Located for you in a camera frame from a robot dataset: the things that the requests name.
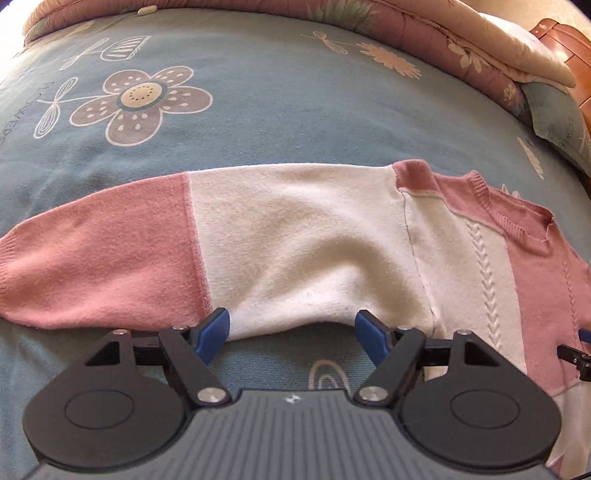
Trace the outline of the pink and cream sweater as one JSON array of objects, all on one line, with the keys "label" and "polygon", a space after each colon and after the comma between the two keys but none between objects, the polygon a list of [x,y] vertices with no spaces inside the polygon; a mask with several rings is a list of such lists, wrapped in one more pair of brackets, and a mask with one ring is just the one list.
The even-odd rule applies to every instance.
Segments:
[{"label": "pink and cream sweater", "polygon": [[149,178],[36,215],[1,240],[1,321],[157,330],[228,309],[232,338],[367,309],[469,329],[558,404],[550,463],[582,473],[590,389],[556,355],[590,325],[590,262],[551,211],[422,160],[276,164]]}]

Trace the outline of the folded pink floral quilt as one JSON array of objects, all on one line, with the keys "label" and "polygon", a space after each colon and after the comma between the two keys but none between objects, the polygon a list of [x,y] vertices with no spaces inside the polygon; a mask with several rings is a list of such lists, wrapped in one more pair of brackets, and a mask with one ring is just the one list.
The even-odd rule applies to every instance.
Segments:
[{"label": "folded pink floral quilt", "polygon": [[[417,79],[417,65],[425,62],[513,116],[526,117],[532,128],[521,86],[544,83],[572,96],[575,81],[570,68],[530,32],[511,33],[461,1],[48,1],[28,20],[22,50],[4,67],[1,85],[15,59],[52,33],[103,18],[147,17],[171,9],[270,15],[346,30],[362,37],[356,49],[377,64]],[[211,107],[211,92],[194,86],[193,75],[185,65],[154,73],[124,68],[108,75],[101,91],[78,106],[69,121],[75,127],[105,122],[110,144],[141,145],[159,130],[164,116]]]}]

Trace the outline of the grey-green flower pillow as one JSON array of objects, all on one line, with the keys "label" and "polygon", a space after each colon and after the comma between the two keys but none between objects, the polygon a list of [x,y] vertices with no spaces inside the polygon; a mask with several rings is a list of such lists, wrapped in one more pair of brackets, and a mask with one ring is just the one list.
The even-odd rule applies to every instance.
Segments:
[{"label": "grey-green flower pillow", "polygon": [[544,83],[525,83],[535,134],[590,177],[590,133],[574,98]]}]

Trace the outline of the blue floral bed sheet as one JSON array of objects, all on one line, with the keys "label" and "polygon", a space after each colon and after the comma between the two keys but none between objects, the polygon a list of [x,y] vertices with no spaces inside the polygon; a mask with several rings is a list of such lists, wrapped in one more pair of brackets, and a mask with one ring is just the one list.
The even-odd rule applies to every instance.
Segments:
[{"label": "blue floral bed sheet", "polygon": [[[425,62],[412,79],[356,47],[358,34],[286,17],[204,9],[103,18],[52,33],[1,85],[1,227],[150,176],[260,163],[382,166],[420,158],[480,172],[549,208],[590,254],[590,201],[578,168],[480,91]],[[164,116],[145,143],[120,147],[100,122],[70,115],[127,67],[193,70],[211,107]]]}]

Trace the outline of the wooden headboard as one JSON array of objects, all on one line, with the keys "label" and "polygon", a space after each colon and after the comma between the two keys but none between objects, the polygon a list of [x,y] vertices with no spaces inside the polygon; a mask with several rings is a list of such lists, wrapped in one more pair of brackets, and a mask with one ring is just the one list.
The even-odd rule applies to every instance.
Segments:
[{"label": "wooden headboard", "polygon": [[531,33],[557,54],[574,74],[576,86],[569,91],[583,115],[587,128],[590,128],[590,40],[576,28],[550,18],[542,19]]}]

